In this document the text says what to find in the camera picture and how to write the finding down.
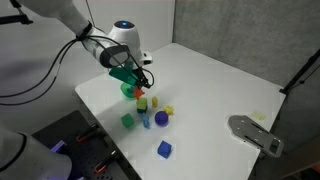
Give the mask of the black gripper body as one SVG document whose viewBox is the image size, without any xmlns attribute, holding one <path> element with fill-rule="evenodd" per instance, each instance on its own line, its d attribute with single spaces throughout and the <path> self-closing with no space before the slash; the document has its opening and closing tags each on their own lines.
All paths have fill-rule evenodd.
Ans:
<svg viewBox="0 0 320 180">
<path fill-rule="evenodd" d="M 154 77 L 153 73 L 147 69 L 144 68 L 138 68 L 138 69 L 134 69 L 133 73 L 137 76 L 137 80 L 135 85 L 138 88 L 142 88 L 145 87 L 147 89 L 150 89 L 153 85 L 155 80 L 152 80 L 152 82 L 149 82 L 149 80 L 147 79 L 145 72 L 149 73 L 151 75 L 151 77 Z"/>
</svg>

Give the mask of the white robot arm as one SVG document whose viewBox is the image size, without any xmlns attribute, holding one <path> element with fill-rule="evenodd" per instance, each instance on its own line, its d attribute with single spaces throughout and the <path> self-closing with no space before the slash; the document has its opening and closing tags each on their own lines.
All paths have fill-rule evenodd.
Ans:
<svg viewBox="0 0 320 180">
<path fill-rule="evenodd" d="M 117 78 L 138 89 L 152 86 L 143 68 L 152 58 L 140 50 L 139 34 L 131 22 L 117 21 L 106 34 L 78 11 L 73 0 L 15 1 L 42 17 L 60 21 L 73 32 L 75 38 L 63 46 L 64 50 L 81 42 L 105 68 L 123 67 L 131 61 L 133 68 L 125 69 Z M 1 128 L 0 142 L 0 180 L 67 180 L 70 176 L 72 160 L 49 150 L 30 135 Z"/>
</svg>

